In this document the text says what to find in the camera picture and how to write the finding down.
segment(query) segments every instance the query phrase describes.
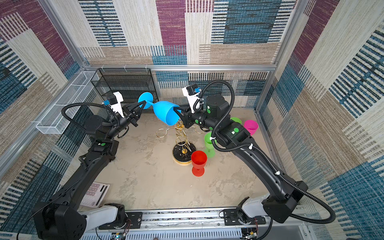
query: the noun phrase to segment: black mesh shelf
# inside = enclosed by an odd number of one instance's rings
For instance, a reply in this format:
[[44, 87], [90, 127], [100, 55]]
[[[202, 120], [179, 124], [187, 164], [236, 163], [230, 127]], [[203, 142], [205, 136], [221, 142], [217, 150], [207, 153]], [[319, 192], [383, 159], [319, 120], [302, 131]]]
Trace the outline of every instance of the black mesh shelf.
[[150, 69], [99, 68], [95, 74], [99, 80], [92, 84], [104, 100], [117, 91], [124, 99], [122, 103], [135, 103], [144, 92], [152, 93], [154, 102], [159, 100]]

